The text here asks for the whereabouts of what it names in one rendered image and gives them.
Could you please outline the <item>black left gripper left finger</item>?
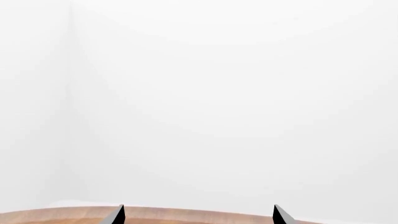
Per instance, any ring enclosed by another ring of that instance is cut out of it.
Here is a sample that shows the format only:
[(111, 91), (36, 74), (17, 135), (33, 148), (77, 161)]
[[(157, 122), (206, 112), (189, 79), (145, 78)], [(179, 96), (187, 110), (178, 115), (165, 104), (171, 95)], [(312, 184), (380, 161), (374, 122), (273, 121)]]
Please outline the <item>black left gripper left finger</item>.
[(103, 218), (99, 224), (124, 224), (126, 219), (124, 205), (118, 206), (108, 216)]

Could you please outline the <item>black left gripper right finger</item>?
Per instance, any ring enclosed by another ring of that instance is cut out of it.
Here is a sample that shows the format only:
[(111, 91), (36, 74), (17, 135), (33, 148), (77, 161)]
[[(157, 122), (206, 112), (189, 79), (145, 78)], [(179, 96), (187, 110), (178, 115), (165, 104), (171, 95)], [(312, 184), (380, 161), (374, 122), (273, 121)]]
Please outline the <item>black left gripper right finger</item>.
[(279, 205), (274, 205), (272, 214), (274, 224), (299, 224), (292, 216), (290, 216)]

